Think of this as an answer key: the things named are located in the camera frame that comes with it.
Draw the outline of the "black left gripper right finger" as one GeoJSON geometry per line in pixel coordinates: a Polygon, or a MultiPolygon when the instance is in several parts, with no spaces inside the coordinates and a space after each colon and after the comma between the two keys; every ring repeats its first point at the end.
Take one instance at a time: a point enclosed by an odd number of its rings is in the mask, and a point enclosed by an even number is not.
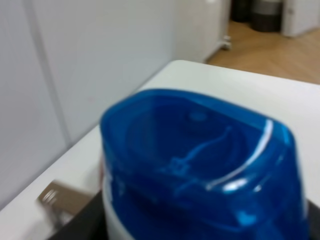
{"type": "Polygon", "coordinates": [[[309,240],[320,240],[320,207],[308,200],[309,240]]]}

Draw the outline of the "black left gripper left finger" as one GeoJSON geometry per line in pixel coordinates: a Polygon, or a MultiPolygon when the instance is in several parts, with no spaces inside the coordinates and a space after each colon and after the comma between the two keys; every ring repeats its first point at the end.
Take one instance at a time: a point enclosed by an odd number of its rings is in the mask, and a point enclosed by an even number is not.
{"type": "Polygon", "coordinates": [[[108,240],[102,192],[98,192],[80,213],[49,239],[108,240]]]}

